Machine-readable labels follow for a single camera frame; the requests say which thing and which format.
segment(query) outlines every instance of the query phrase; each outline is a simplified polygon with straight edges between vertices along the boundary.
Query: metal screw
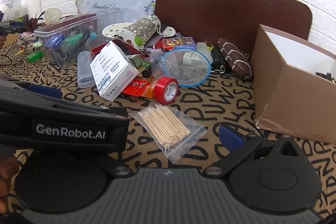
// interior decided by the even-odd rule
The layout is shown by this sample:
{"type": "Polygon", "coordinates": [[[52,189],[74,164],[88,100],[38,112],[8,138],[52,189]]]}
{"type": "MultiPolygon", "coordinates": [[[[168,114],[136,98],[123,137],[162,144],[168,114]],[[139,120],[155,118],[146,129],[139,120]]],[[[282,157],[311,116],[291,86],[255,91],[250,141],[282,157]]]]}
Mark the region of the metal screw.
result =
{"type": "Polygon", "coordinates": [[[119,166],[114,169],[114,173],[118,176],[126,176],[130,173],[130,169],[124,166],[119,166]]]}
{"type": "Polygon", "coordinates": [[[219,167],[212,166],[212,167],[206,168],[205,172],[210,176],[217,176],[222,173],[222,170],[219,167]]]}

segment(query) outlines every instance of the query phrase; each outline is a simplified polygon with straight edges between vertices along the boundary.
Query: gray ribbed panel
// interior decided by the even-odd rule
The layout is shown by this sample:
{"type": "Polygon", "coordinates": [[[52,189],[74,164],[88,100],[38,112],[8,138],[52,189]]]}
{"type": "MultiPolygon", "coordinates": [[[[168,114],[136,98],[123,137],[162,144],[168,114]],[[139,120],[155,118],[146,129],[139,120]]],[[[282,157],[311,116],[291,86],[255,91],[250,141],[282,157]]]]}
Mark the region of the gray ribbed panel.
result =
{"type": "Polygon", "coordinates": [[[196,169],[151,168],[115,179],[99,200],[82,210],[60,215],[25,210],[23,215],[34,224],[315,224],[320,220],[312,211],[292,216],[253,211],[235,200],[221,180],[206,179],[196,169]]]}

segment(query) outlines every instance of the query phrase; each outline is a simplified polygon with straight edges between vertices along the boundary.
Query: red tape roll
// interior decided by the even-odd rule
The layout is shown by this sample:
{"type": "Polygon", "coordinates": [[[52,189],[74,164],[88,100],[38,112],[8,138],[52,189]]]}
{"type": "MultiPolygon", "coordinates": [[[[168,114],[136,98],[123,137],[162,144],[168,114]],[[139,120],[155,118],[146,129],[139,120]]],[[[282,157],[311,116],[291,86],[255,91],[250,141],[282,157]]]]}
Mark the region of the red tape roll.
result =
{"type": "Polygon", "coordinates": [[[163,105],[169,105],[176,98],[179,83],[176,79],[162,76],[154,87],[154,98],[163,105]]]}

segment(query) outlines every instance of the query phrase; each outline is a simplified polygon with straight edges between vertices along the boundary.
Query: blue rim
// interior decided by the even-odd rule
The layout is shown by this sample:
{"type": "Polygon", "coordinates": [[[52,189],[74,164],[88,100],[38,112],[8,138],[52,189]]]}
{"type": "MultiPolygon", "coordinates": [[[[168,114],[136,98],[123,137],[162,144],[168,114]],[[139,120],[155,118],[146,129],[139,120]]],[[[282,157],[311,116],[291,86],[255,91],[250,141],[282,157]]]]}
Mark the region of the blue rim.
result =
{"type": "MultiPolygon", "coordinates": [[[[181,50],[188,50],[188,51],[190,51],[190,52],[197,52],[197,53],[201,54],[201,55],[208,61],[208,64],[209,64],[209,66],[208,66],[208,71],[209,71],[209,73],[207,74],[207,76],[206,76],[202,81],[198,82],[197,84],[193,84],[193,85],[182,85],[182,84],[179,83],[178,85],[179,85],[179,86],[184,86],[184,87],[186,87],[186,88],[192,88],[192,87],[194,87],[194,86],[197,86],[197,85],[202,84],[202,83],[209,77],[209,75],[210,75],[210,73],[211,73],[211,64],[209,63],[209,60],[208,60],[208,59],[205,57],[205,55],[202,54],[201,52],[198,52],[198,51],[195,51],[195,50],[191,50],[191,49],[188,49],[188,48],[176,48],[176,49],[174,49],[174,50],[172,50],[172,51],[167,52],[164,56],[166,56],[167,54],[172,53],[172,52],[174,52],[174,51],[181,51],[181,50]]],[[[167,74],[167,72],[166,72],[165,70],[163,71],[163,73],[165,74],[165,76],[169,77],[169,75],[167,74]]]]}

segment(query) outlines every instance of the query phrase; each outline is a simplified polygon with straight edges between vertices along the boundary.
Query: round blue-rimmed lid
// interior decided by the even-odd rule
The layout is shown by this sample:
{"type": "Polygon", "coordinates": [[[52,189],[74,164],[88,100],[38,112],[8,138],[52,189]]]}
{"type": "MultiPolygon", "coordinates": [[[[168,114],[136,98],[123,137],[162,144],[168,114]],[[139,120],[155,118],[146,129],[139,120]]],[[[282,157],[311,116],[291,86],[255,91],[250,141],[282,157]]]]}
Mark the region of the round blue-rimmed lid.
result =
{"type": "Polygon", "coordinates": [[[167,52],[163,58],[166,63],[171,63],[169,69],[163,70],[164,74],[175,78],[180,86],[186,88],[200,85],[211,72],[208,59],[201,52],[189,48],[174,49],[167,52]]]}

